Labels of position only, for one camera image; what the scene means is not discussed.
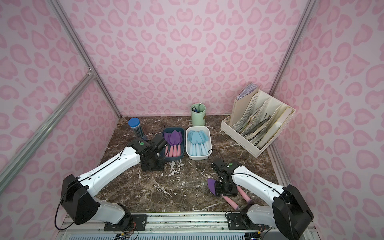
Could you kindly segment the pointed purple shovel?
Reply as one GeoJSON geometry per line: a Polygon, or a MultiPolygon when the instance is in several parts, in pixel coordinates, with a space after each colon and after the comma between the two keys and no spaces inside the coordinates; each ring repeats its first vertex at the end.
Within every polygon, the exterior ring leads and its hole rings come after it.
{"type": "MultiPolygon", "coordinates": [[[[207,179],[207,184],[208,184],[208,187],[211,191],[211,193],[215,196],[219,196],[219,194],[216,192],[216,187],[215,187],[215,184],[216,184],[216,180],[214,179],[207,179]]],[[[230,206],[234,209],[234,210],[238,210],[239,209],[239,205],[236,204],[233,200],[231,200],[229,197],[225,197],[224,195],[221,195],[221,197],[228,203],[230,204],[230,206]]]]}

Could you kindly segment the white storage box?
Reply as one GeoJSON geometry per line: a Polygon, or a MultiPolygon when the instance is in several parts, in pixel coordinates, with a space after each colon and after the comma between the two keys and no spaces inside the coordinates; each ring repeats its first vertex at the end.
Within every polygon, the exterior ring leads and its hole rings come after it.
{"type": "Polygon", "coordinates": [[[205,126],[190,127],[186,131],[186,151],[191,160],[206,160],[212,153],[210,130],[205,126]]]}

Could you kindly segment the square purple shovel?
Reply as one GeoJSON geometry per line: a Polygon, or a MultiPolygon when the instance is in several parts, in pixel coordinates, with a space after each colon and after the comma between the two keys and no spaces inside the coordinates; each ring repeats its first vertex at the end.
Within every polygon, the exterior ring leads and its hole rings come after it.
{"type": "Polygon", "coordinates": [[[173,157],[174,147],[170,146],[168,157],[173,157]]]}

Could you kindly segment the round purple shovel pink handle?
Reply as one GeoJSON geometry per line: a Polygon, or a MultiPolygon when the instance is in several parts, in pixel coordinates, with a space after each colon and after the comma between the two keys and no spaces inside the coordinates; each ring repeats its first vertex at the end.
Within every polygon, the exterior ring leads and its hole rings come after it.
{"type": "Polygon", "coordinates": [[[178,133],[178,131],[174,130],[171,133],[170,144],[171,144],[171,146],[174,147],[173,158],[178,157],[178,150],[177,150],[178,144],[179,144],[179,133],[178,133]]]}

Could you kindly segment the blue shovel vertical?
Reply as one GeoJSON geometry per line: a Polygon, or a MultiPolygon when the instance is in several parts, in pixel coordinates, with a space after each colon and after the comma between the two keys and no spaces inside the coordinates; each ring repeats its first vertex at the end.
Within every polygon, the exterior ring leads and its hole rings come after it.
{"type": "Polygon", "coordinates": [[[208,143],[209,143],[209,137],[206,135],[206,133],[204,131],[200,131],[200,136],[202,138],[202,145],[204,147],[204,155],[208,155],[209,153],[209,146],[208,146],[208,143]]]}

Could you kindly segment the blue shovel angled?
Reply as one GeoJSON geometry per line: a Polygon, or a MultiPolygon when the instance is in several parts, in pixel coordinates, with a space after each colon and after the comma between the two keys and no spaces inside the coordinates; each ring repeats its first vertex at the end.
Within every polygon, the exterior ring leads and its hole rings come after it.
{"type": "Polygon", "coordinates": [[[192,143],[197,145],[197,157],[200,157],[202,154],[201,152],[202,138],[199,132],[194,131],[192,136],[192,143]]]}

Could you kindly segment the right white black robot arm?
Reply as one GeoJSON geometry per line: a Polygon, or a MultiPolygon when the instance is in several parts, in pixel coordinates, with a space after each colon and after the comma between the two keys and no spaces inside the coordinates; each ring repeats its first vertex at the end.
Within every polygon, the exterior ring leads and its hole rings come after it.
{"type": "Polygon", "coordinates": [[[313,221],[312,211],[295,186],[269,182],[236,161],[216,160],[211,166],[219,179],[208,179],[210,191],[236,210],[225,215],[230,230],[277,228],[285,238],[298,240],[313,221]]]}

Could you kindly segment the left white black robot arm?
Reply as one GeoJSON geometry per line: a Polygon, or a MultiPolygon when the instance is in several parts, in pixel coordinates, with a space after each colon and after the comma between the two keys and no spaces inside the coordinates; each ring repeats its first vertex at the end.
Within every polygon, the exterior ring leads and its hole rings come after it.
{"type": "Polygon", "coordinates": [[[78,177],[67,176],[62,184],[60,206],[75,225],[100,221],[114,230],[127,231],[134,225],[127,207],[99,200],[96,196],[112,180],[136,165],[140,165],[144,172],[162,171],[164,158],[160,154],[167,145],[161,135],[147,141],[134,139],[95,169],[78,177]]]}

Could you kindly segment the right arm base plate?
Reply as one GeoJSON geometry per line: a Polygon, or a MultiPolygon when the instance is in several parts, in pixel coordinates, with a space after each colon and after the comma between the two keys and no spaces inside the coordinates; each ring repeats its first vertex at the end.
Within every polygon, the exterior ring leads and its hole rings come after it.
{"type": "Polygon", "coordinates": [[[247,215],[241,213],[226,212],[225,218],[227,219],[229,230],[269,230],[270,226],[263,224],[254,224],[247,215]]]}

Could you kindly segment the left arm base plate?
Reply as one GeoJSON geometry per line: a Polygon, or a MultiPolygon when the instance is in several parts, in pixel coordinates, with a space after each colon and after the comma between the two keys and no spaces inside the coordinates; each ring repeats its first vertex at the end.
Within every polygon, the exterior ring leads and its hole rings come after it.
{"type": "Polygon", "coordinates": [[[131,232],[144,231],[147,225],[148,215],[126,215],[117,224],[105,223],[104,232],[131,232]]]}

